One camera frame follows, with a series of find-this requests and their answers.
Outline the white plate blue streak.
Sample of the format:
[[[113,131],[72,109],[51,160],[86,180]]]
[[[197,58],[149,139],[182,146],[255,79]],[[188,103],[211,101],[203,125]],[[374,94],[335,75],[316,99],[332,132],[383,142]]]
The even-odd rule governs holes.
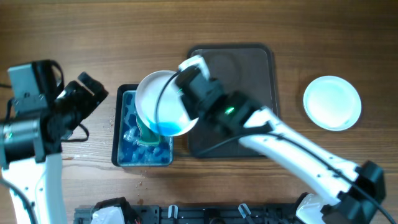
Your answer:
[[[173,81],[175,72],[160,70],[146,76],[138,85],[135,95],[136,111],[144,124],[163,136],[180,136],[189,132],[198,122],[190,119],[181,101],[182,92]]]

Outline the green sponge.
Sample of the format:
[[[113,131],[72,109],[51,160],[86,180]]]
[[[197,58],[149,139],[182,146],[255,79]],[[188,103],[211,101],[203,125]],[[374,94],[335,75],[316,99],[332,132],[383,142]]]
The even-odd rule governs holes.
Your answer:
[[[137,141],[140,146],[158,146],[161,143],[161,137],[148,128],[139,116],[136,117],[137,127],[141,136]]]

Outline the large white plate blue smear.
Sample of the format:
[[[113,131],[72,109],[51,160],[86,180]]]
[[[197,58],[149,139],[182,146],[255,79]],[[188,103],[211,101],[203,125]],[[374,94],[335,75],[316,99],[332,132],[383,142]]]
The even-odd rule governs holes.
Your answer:
[[[303,108],[317,126],[329,131],[344,131],[357,123],[362,104],[351,83],[329,75],[314,79],[306,87]]]

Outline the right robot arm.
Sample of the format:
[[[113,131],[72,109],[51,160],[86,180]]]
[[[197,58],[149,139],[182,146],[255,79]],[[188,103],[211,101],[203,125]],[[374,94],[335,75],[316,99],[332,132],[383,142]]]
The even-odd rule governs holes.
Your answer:
[[[383,169],[367,161],[362,166],[316,145],[283,123],[266,106],[221,82],[207,78],[196,66],[178,72],[175,84],[191,118],[237,140],[293,173],[313,189],[295,215],[304,223],[370,223],[386,197]]]

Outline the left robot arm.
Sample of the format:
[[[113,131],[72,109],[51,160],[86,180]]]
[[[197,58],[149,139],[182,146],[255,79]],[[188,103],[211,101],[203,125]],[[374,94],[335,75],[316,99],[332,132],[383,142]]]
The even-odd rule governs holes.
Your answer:
[[[83,72],[51,107],[1,123],[1,183],[10,190],[18,223],[67,222],[62,143],[107,95],[99,81]]]

